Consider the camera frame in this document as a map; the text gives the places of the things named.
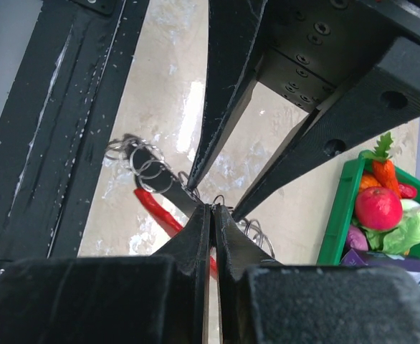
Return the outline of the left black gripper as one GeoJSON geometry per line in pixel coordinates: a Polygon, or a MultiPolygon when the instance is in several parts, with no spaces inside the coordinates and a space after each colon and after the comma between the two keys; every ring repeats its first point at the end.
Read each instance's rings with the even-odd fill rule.
{"type": "Polygon", "coordinates": [[[308,171],[420,117],[420,1],[210,1],[189,189],[209,172],[251,100],[263,22],[269,46],[259,81],[311,113],[235,206],[237,221],[308,171]]]}

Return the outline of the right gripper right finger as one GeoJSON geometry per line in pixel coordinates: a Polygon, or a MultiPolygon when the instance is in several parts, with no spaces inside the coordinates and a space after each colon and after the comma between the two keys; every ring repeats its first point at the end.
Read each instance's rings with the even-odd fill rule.
{"type": "Polygon", "coordinates": [[[213,210],[223,343],[420,343],[420,287],[397,267],[284,265],[213,210]]]}

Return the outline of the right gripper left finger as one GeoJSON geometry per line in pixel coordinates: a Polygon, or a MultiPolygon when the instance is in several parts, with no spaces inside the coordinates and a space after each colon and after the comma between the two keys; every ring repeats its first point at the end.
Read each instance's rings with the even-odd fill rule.
{"type": "Polygon", "coordinates": [[[27,259],[0,276],[0,343],[204,343],[210,208],[150,256],[27,259]]]}

